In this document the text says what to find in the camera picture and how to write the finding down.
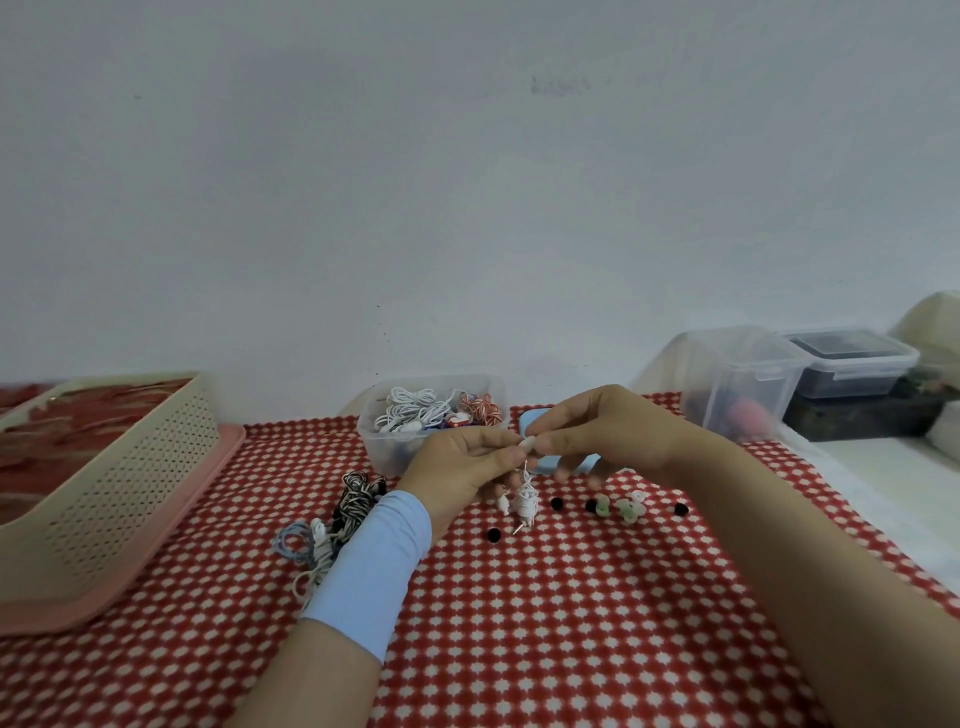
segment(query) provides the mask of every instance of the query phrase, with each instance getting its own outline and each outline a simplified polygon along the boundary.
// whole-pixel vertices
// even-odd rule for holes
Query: white cable
[[[387,399],[387,411],[376,418],[373,425],[379,432],[398,432],[414,420],[422,424],[422,429],[437,427],[453,411],[453,401],[460,394],[463,390],[455,389],[445,400],[439,400],[432,389],[410,392],[394,387]]]

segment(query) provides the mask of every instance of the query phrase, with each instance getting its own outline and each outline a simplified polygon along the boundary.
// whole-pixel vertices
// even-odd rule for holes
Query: red polka dot tablecloth
[[[653,397],[676,408],[676,395]],[[514,423],[520,409],[514,410]],[[328,519],[340,477],[370,472],[355,420],[253,425],[242,449],[127,594],[71,632],[0,640],[2,726],[215,726],[296,621],[287,523]],[[960,600],[803,460],[749,451],[916,590]],[[750,726],[826,722],[777,631],[691,503],[647,494],[629,525],[587,512],[583,481],[535,476],[536,527],[473,506],[420,564],[387,654],[377,726]],[[560,496],[554,512],[549,499]],[[497,526],[504,538],[491,544]]]

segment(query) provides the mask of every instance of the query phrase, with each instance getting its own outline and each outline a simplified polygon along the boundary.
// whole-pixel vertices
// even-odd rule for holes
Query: light blue arm sleeve
[[[410,577],[432,536],[416,496],[388,493],[341,549],[302,616],[333,627],[382,664]]]

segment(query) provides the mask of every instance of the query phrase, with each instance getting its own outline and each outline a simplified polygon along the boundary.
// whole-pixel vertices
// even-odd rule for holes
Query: forearm
[[[960,624],[740,448],[677,468],[838,726],[958,724]]]
[[[305,619],[228,726],[363,726],[379,680],[380,663],[370,652],[332,627]]]
[[[365,725],[410,576],[430,548],[422,504],[394,491],[340,552],[231,726]]]

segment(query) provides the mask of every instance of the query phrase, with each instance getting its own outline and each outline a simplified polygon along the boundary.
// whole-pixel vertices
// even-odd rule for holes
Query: tangled cord
[[[285,525],[274,536],[276,553],[302,568],[290,585],[300,604],[309,601],[337,559],[337,554],[356,533],[376,502],[387,494],[387,481],[367,480],[365,473],[350,471],[342,478],[344,492],[333,509],[333,521],[327,528],[320,519],[309,524],[296,521]]]
[[[457,409],[461,412],[467,412],[476,423],[493,427],[503,422],[503,412],[493,401],[493,398],[486,394],[483,397],[464,392],[460,395],[460,403]]]
[[[396,432],[407,423],[414,420],[420,422],[424,429],[440,426],[446,416],[453,411],[453,401],[457,395],[465,394],[463,390],[455,389],[445,400],[441,400],[432,389],[421,389],[410,392],[403,387],[394,387],[390,390],[386,413],[373,421],[380,432]]]

